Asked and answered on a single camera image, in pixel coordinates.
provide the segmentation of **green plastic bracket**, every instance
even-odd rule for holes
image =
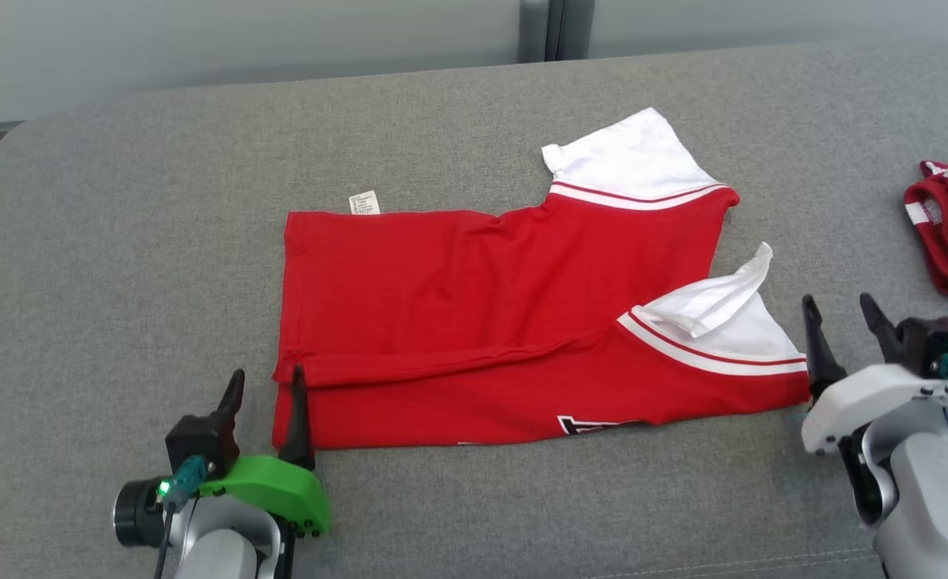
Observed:
[[[225,491],[298,525],[300,532],[330,528],[330,505],[320,482],[313,473],[280,458],[261,454],[238,458],[226,477],[207,480],[199,487],[200,497]]]

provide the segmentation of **robotic arm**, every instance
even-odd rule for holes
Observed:
[[[860,307],[885,363],[848,375],[803,298],[813,396],[803,445],[841,455],[888,579],[948,579],[948,318],[894,326],[869,294]]]
[[[124,546],[180,548],[175,579],[290,579],[294,542],[330,525],[315,459],[301,368],[293,377],[289,440],[278,458],[239,457],[234,418],[245,373],[235,371],[220,406],[206,417],[181,417],[166,437],[172,476],[128,482],[113,505],[113,530]]]

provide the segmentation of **gray fabric surface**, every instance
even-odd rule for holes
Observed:
[[[237,437],[268,452],[293,209],[536,204],[539,147],[657,107],[741,192],[713,266],[760,241],[802,344],[811,292],[852,370],[857,296],[948,314],[901,208],[948,161],[948,45],[760,47],[132,96],[0,143],[0,577],[146,577],[110,507],[162,437],[248,373]],[[319,455],[334,531],[299,577],[880,577],[836,458],[792,411],[507,447]]]

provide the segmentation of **white care label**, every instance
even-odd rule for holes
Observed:
[[[348,198],[349,209],[353,216],[377,216],[381,206],[377,203],[377,194],[373,190]]]

